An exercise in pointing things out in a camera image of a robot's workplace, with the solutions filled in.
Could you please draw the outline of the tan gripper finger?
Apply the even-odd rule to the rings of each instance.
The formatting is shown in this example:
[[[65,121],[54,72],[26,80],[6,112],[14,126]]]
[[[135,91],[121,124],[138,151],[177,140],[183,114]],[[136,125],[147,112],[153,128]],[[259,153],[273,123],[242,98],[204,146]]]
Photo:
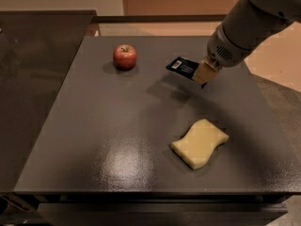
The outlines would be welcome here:
[[[192,79],[195,82],[204,85],[205,83],[208,83],[216,76],[218,76],[221,69],[222,67],[215,59],[205,57],[198,64],[198,67],[196,68]]]

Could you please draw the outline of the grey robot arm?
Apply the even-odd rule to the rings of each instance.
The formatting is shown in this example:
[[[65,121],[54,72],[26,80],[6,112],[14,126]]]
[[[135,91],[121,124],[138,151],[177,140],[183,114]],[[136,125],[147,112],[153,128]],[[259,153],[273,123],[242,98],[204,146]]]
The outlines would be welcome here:
[[[301,0],[239,0],[216,28],[192,79],[201,85],[234,67],[269,37],[301,22]]]

